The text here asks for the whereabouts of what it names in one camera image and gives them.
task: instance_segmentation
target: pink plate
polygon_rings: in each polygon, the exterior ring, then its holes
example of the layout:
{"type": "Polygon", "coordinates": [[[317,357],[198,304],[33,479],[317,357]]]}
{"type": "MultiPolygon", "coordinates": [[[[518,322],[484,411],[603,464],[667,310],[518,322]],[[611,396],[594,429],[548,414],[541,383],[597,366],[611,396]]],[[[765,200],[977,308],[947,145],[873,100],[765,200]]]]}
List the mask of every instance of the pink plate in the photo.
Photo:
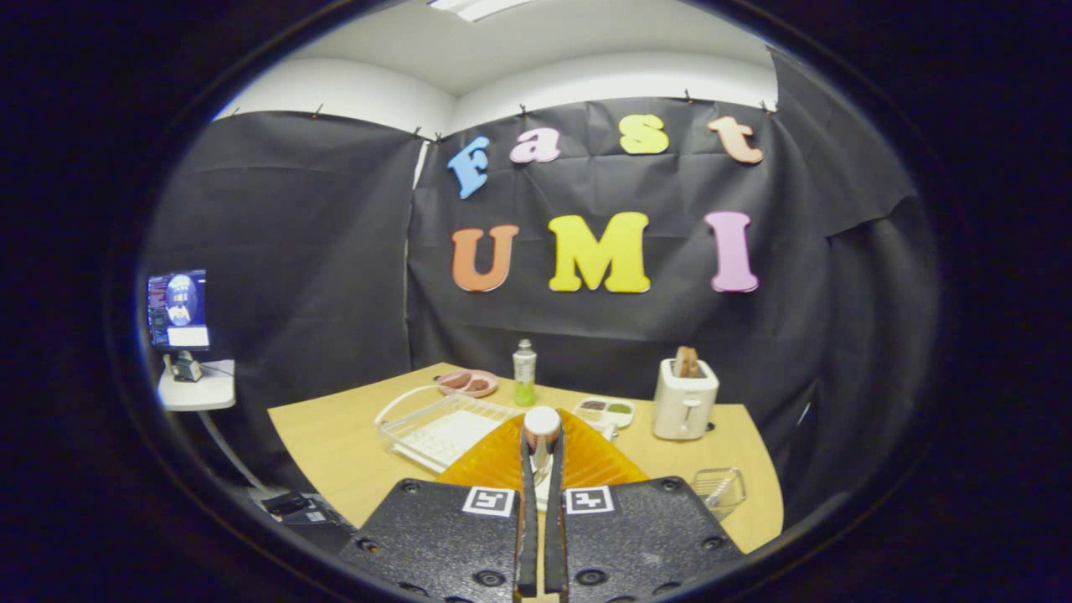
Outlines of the pink plate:
{"type": "Polygon", "coordinates": [[[440,392],[458,392],[474,398],[482,398],[498,388],[498,378],[486,370],[459,370],[437,377],[440,392]]]}

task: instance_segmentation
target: blue letter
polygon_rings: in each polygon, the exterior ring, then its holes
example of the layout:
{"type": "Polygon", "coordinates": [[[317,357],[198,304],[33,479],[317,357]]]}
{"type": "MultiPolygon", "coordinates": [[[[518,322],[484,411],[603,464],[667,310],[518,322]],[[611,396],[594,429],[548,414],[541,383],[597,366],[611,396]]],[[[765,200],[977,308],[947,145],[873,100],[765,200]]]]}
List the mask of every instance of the blue letter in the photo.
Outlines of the blue letter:
{"type": "Polygon", "coordinates": [[[458,181],[462,185],[462,190],[458,193],[461,198],[473,194],[488,181],[488,175],[478,170],[488,167],[488,156],[480,149],[487,148],[490,143],[487,136],[480,136],[447,162],[447,167],[455,171],[455,176],[458,176],[458,181]]]}

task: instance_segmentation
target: green bottle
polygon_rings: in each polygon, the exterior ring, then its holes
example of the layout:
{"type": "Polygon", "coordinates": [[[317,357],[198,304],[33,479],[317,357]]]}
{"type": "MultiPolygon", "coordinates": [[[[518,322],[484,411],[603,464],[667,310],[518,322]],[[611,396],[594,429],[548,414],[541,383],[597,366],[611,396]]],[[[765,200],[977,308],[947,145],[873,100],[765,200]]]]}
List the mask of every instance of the green bottle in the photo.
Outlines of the green bottle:
{"type": "Polygon", "coordinates": [[[518,343],[513,352],[513,401],[519,407],[531,407],[536,402],[536,352],[527,339],[518,343]]]}

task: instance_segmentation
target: screen display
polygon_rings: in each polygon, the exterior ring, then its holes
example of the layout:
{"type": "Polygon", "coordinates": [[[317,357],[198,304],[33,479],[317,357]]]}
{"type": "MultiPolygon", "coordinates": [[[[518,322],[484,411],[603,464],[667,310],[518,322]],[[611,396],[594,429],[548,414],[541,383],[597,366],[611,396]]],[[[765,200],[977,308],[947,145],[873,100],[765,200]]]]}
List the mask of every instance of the screen display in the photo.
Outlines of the screen display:
{"type": "Polygon", "coordinates": [[[208,350],[205,270],[149,277],[149,338],[153,348],[208,350]]]}

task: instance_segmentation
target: foam letter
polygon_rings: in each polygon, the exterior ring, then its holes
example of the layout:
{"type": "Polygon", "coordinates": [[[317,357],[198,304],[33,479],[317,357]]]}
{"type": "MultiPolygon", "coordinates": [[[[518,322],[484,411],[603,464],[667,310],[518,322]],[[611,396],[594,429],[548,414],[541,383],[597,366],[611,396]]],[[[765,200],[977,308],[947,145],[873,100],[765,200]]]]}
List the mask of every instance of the foam letter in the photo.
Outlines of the foam letter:
{"type": "Polygon", "coordinates": [[[491,229],[488,234],[495,240],[495,250],[491,256],[491,269],[482,275],[476,271],[476,241],[483,237],[483,231],[465,229],[450,237],[455,241],[455,282],[465,291],[491,291],[503,284],[510,273],[510,251],[518,227],[504,224],[491,229]]]}
{"type": "Polygon", "coordinates": [[[662,120],[656,115],[627,115],[617,123],[622,148],[629,155],[655,155],[667,150],[670,137],[662,132],[662,120]]]}
{"type": "Polygon", "coordinates": [[[703,217],[715,232],[718,246],[718,274],[711,279],[715,291],[747,293],[759,286],[759,279],[748,267],[748,245],[744,229],[751,222],[738,211],[712,211],[703,217]]]}
{"type": "Polygon", "coordinates": [[[548,284],[554,291],[577,291],[581,279],[574,271],[576,264],[590,290],[599,286],[610,265],[607,291],[643,293],[652,281],[644,276],[643,232],[647,216],[637,211],[616,214],[607,224],[598,242],[580,216],[560,216],[547,227],[555,234],[554,278],[548,284]]]}
{"type": "Polygon", "coordinates": [[[488,156],[481,149],[489,144],[491,141],[487,136],[480,136],[447,162],[447,167],[455,171],[462,185],[462,190],[458,193],[461,198],[466,198],[488,181],[488,175],[481,174],[479,170],[488,167],[488,156]]]}
{"type": "Polygon", "coordinates": [[[537,128],[530,130],[518,136],[518,142],[522,143],[510,151],[510,161],[515,163],[528,163],[539,161],[546,163],[554,161],[559,155],[559,131],[554,128],[537,128]]]}
{"type": "Polygon", "coordinates": [[[759,163],[763,160],[763,151],[749,147],[744,139],[746,134],[751,136],[751,128],[738,123],[736,119],[728,115],[708,123],[708,128],[718,132],[723,148],[733,159],[741,163],[759,163]]]}

